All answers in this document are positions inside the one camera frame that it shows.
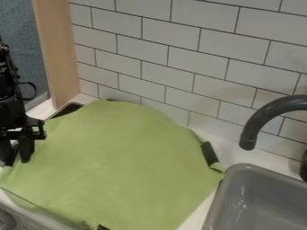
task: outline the white subway tile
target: white subway tile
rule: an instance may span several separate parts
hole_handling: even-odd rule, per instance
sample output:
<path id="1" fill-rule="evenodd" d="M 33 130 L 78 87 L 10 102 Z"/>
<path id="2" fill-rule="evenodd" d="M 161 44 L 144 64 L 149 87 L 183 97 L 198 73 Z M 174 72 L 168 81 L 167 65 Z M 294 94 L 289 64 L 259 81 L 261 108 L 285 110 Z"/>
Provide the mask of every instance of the white subway tile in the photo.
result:
<path id="1" fill-rule="evenodd" d="M 235 4 L 252 8 L 278 11 L 280 0 L 210 0 L 211 2 L 222 4 Z"/>
<path id="2" fill-rule="evenodd" d="M 84 28 L 81 26 L 73 26 L 73 29 L 75 43 L 97 49 L 104 49 L 110 52 L 116 51 L 115 34 L 96 31 L 94 29 Z"/>
<path id="3" fill-rule="evenodd" d="M 129 57 L 111 54 L 103 51 L 96 51 L 97 66 L 107 68 L 126 75 L 140 77 L 141 62 Z"/>
<path id="4" fill-rule="evenodd" d="M 78 73 L 82 79 L 109 87 L 118 87 L 118 75 L 114 72 L 78 63 Z"/>
<path id="5" fill-rule="evenodd" d="M 246 85 L 230 83 L 203 75 L 196 75 L 194 83 L 194 93 L 244 106 L 251 106 L 255 92 L 255 88 Z"/>
<path id="6" fill-rule="evenodd" d="M 194 75 L 191 73 L 147 62 L 143 62 L 142 69 L 142 78 L 148 81 L 173 86 L 186 91 L 192 90 Z"/>
<path id="7" fill-rule="evenodd" d="M 95 65 L 94 49 L 75 45 L 75 54 L 77 61 L 84 62 L 90 65 Z"/>
<path id="8" fill-rule="evenodd" d="M 307 94 L 307 75 L 301 75 L 295 94 Z M 307 111 L 287 112 L 286 117 L 307 122 Z"/>
<path id="9" fill-rule="evenodd" d="M 98 87 L 97 84 L 79 79 L 80 91 L 86 95 L 98 98 Z"/>
<path id="10" fill-rule="evenodd" d="M 127 75 L 119 75 L 119 89 L 159 102 L 164 101 L 165 86 L 149 83 Z"/>
<path id="11" fill-rule="evenodd" d="M 170 22 L 143 19 L 143 39 L 145 40 L 196 50 L 198 38 L 198 28 Z"/>
<path id="12" fill-rule="evenodd" d="M 307 94 L 307 75 L 301 75 L 295 94 Z"/>
<path id="13" fill-rule="evenodd" d="M 201 75 L 224 78 L 227 58 L 170 47 L 169 66 Z"/>
<path id="14" fill-rule="evenodd" d="M 191 112 L 189 115 L 189 127 L 193 130 L 201 130 L 235 142 L 239 141 L 243 129 L 242 126 L 220 119 L 209 118 L 194 112 Z"/>
<path id="15" fill-rule="evenodd" d="M 260 109 L 262 106 L 285 96 L 286 95 L 281 93 L 273 93 L 266 90 L 258 90 L 253 108 Z M 291 111 L 281 115 L 287 118 L 298 119 L 307 122 L 307 111 Z"/>
<path id="16" fill-rule="evenodd" d="M 280 136 L 307 143 L 306 133 L 307 123 L 293 119 L 285 119 Z"/>
<path id="17" fill-rule="evenodd" d="M 70 19 L 73 24 L 92 26 L 91 9 L 87 6 L 70 4 Z"/>
<path id="18" fill-rule="evenodd" d="M 70 0 L 70 3 L 85 4 L 107 10 L 114 10 L 114 0 Z"/>
<path id="19" fill-rule="evenodd" d="M 222 102 L 218 118 L 244 126 L 255 112 L 256 110 L 250 108 Z M 277 135 L 282 122 L 282 117 L 276 117 L 268 122 L 262 130 Z"/>
<path id="20" fill-rule="evenodd" d="M 266 64 L 307 73 L 307 48 L 272 42 Z"/>
<path id="21" fill-rule="evenodd" d="M 301 15 L 307 15 L 307 1 L 306 0 L 284 0 L 282 12 L 295 13 Z"/>
<path id="22" fill-rule="evenodd" d="M 307 122 L 307 111 L 291 111 L 284 114 L 285 117 Z"/>
<path id="23" fill-rule="evenodd" d="M 118 36 L 118 53 L 132 58 L 166 65 L 167 46 Z"/>
<path id="24" fill-rule="evenodd" d="M 169 20 L 171 0 L 117 0 L 118 11 Z"/>
<path id="25" fill-rule="evenodd" d="M 237 32 L 270 40 L 307 45 L 307 18 L 242 8 Z"/>
<path id="26" fill-rule="evenodd" d="M 268 40 L 202 30 L 199 50 L 262 64 L 268 51 Z"/>
<path id="27" fill-rule="evenodd" d="M 132 37 L 141 37 L 141 18 L 123 13 L 92 9 L 93 27 Z"/>
<path id="28" fill-rule="evenodd" d="M 307 145 L 260 132 L 256 148 L 301 161 L 303 152 L 306 150 Z"/>
<path id="29" fill-rule="evenodd" d="M 292 94 L 299 74 L 231 60 L 226 79 L 279 93 Z"/>
<path id="30" fill-rule="evenodd" d="M 131 93 L 122 92 L 120 90 L 111 89 L 109 87 L 99 85 L 99 97 L 103 99 L 111 99 L 114 101 L 140 103 L 141 97 Z"/>
<path id="31" fill-rule="evenodd" d="M 262 106 L 268 104 L 269 102 L 272 102 L 273 100 L 276 100 L 281 97 L 285 97 L 286 95 L 281 93 L 273 93 L 266 90 L 257 90 L 255 102 L 253 105 L 254 109 L 260 109 Z"/>
<path id="32" fill-rule="evenodd" d="M 168 104 L 181 107 L 189 111 L 203 113 L 209 116 L 216 116 L 219 101 L 194 93 L 183 92 L 172 88 L 167 88 L 166 102 Z"/>
<path id="33" fill-rule="evenodd" d="M 219 31 L 233 31 L 237 13 L 238 7 L 234 6 L 174 0 L 172 21 Z"/>
<path id="34" fill-rule="evenodd" d="M 164 113 L 166 116 L 168 116 L 170 119 L 172 119 L 181 126 L 188 125 L 188 117 L 189 117 L 188 111 L 170 106 L 168 104 L 148 100 L 146 98 L 142 99 L 142 104 Z"/>

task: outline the black cable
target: black cable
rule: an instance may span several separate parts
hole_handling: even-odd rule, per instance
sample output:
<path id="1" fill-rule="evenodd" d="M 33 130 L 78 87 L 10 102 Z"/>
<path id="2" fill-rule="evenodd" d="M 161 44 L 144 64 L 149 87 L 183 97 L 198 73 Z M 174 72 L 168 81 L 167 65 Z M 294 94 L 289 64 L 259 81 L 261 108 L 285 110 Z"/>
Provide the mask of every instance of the black cable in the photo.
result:
<path id="1" fill-rule="evenodd" d="M 34 90 L 34 94 L 31 97 L 22 97 L 22 98 L 18 98 L 18 99 L 23 100 L 23 101 L 31 101 L 36 97 L 38 90 L 37 90 L 35 84 L 33 84 L 31 82 L 19 82 L 18 84 L 28 84 L 28 85 L 32 86 L 32 88 Z"/>

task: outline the tile wall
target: tile wall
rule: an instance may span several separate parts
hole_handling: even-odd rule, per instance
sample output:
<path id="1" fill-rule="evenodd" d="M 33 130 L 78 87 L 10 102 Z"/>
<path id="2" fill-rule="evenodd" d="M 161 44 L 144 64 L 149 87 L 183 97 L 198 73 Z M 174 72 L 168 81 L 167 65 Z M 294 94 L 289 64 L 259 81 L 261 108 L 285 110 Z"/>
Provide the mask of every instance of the tile wall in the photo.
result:
<path id="1" fill-rule="evenodd" d="M 307 93 L 305 0 L 71 0 L 82 92 L 142 103 L 238 141 L 264 104 Z M 300 160 L 307 113 L 284 114 L 257 147 Z"/>

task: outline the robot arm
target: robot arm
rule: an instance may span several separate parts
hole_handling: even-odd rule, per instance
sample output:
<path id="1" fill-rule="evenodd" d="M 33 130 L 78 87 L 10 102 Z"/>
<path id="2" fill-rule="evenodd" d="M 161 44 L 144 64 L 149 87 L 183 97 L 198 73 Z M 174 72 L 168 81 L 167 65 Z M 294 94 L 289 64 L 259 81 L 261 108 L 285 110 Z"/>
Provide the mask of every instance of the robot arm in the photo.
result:
<path id="1" fill-rule="evenodd" d="M 13 165 L 18 152 L 23 163 L 29 162 L 35 151 L 35 140 L 46 139 L 44 121 L 28 117 L 23 104 L 35 97 L 36 87 L 33 83 L 20 82 L 17 71 L 9 47 L 0 37 L 0 161 L 5 165 Z M 23 98 L 20 84 L 31 85 L 34 95 Z M 12 147 L 11 140 L 17 140 L 18 146 Z"/>

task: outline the sink basin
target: sink basin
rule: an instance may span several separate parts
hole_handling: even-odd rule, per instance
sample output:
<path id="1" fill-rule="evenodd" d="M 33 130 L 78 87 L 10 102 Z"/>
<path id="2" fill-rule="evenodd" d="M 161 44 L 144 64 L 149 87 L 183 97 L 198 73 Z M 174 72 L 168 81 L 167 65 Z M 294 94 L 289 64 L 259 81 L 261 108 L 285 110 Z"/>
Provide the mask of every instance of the sink basin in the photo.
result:
<path id="1" fill-rule="evenodd" d="M 307 183 L 251 164 L 230 167 L 202 230 L 306 230 Z"/>

